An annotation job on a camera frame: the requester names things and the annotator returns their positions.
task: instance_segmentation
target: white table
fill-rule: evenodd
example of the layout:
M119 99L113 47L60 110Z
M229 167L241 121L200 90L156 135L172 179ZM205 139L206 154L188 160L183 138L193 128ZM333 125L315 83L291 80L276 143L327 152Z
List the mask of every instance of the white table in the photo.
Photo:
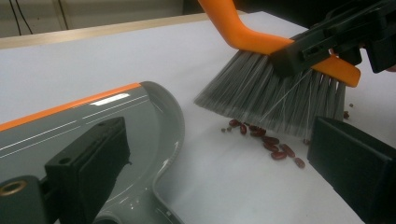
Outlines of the white table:
M241 18L252 29L277 35L304 30L266 13ZM301 139L272 133L304 158L303 170L292 160L273 161L257 139L222 133L228 119L193 104L236 53L204 19L83 39L77 31L65 42L51 34L0 39L0 123L128 83L155 81L175 95L186 120L185 144L160 185L186 224L362 223L309 165ZM24 47L31 45L24 38L35 39L33 46ZM396 147L396 74L374 75L363 60L360 85L347 90L348 122Z

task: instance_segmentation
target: table surface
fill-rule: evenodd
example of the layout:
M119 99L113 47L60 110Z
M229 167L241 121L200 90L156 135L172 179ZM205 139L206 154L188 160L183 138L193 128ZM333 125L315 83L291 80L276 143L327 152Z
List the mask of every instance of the table surface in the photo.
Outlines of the table surface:
M276 35L304 30L263 12L241 19ZM302 139L270 133L305 159L303 170L273 161L250 136L222 133L228 119L193 104L235 53L203 14L2 38L0 123L154 81L175 95L186 120L183 148L159 186L185 223L362 223L306 161ZM396 75L373 74L363 60L359 86L346 92L347 122L396 147Z

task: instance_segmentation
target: broom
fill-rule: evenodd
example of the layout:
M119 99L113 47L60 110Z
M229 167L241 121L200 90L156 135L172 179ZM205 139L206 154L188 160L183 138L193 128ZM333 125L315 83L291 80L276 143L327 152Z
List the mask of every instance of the broom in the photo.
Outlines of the broom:
M239 51L194 102L224 117L309 139L316 116L342 119L346 86L360 71L335 56L300 74L275 74L269 54L293 41L249 30L232 0L199 0L226 42Z

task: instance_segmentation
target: orange broom handle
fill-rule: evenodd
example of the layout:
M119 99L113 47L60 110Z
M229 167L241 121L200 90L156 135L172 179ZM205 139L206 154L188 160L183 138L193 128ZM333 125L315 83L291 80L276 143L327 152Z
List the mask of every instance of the orange broom handle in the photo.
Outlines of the orange broom handle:
M269 55L294 42L285 37L247 28L239 19L233 0L198 1L221 36L233 48ZM346 83L349 87L356 87L361 77L358 68L334 55L313 65L312 68Z

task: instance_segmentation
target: orange handle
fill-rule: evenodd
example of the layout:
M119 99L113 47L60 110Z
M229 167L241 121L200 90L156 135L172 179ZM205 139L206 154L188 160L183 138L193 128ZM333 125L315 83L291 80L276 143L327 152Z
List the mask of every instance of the orange handle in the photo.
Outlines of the orange handle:
M259 33L247 28L239 19L233 0L198 0L224 40L233 48L269 55L285 48L293 40ZM356 87L361 71L335 56L317 63L313 69Z
M73 107L77 107L77 106L80 106L80 105L85 105L85 104L88 104L90 102L97 101L99 99L108 97L110 95L114 95L114 94L117 94L117 93L120 93L120 92L123 92L123 91L128 91L128 90L131 90L131 89L134 89L134 88L138 88L140 86L141 86L140 83L132 83L132 84L129 84L129 85L126 85L126 86L123 86L123 87L116 88L116 89L111 90L111 91L104 91L102 93L95 94L93 96L89 96L89 97L86 97L86 98L83 98L83 99L80 99L80 100L76 100L74 102L71 102L71 103L68 103L68 104L65 104L65 105L58 105L58 106L55 106L55 107L53 107L51 109L43 110L43 111L37 112L35 114L28 115L26 117L20 118L20 119L14 119L12 121L0 124L0 132L2 132L4 130L7 130L7 129L10 129L10 128L13 128L13 127L16 127L16 126L19 126L19 125L22 125L24 123L28 123L28 122L36 120L36 119L42 119L42 118L44 118L46 116L50 116L50 115L59 113L61 111L73 108Z

